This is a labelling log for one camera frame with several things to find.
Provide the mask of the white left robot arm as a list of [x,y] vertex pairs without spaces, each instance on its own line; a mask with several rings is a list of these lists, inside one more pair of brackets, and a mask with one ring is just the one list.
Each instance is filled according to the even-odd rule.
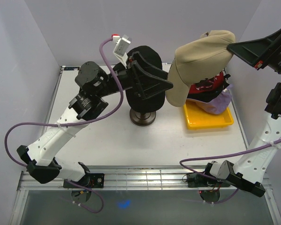
[[59,177],[87,186],[90,171],[86,165],[62,162],[56,154],[90,121],[99,118],[108,106],[106,96],[124,91],[131,115],[153,118],[165,102],[165,91],[173,86],[167,76],[159,54],[147,46],[131,50],[127,65],[119,63],[110,73],[93,61],[82,64],[75,78],[79,92],[64,113],[34,143],[17,149],[30,176],[41,184]]

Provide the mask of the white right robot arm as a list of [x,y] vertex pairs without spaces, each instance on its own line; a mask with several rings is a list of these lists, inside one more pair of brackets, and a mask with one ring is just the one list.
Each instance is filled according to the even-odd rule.
[[[281,75],[281,29],[261,39],[230,44],[228,51],[256,70],[269,66]],[[218,181],[227,182],[236,188],[262,197],[264,173],[281,148],[281,82],[271,89],[266,98],[266,118],[255,135],[249,149],[232,163],[212,161],[202,174],[203,183],[213,186]]]

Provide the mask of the beige baseball cap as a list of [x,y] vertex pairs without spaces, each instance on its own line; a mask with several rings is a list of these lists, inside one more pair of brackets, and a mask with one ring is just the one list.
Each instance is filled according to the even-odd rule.
[[185,44],[175,51],[167,81],[173,88],[165,92],[167,101],[175,107],[185,104],[191,85],[218,75],[233,54],[227,50],[236,42],[228,30],[212,30],[207,36]]

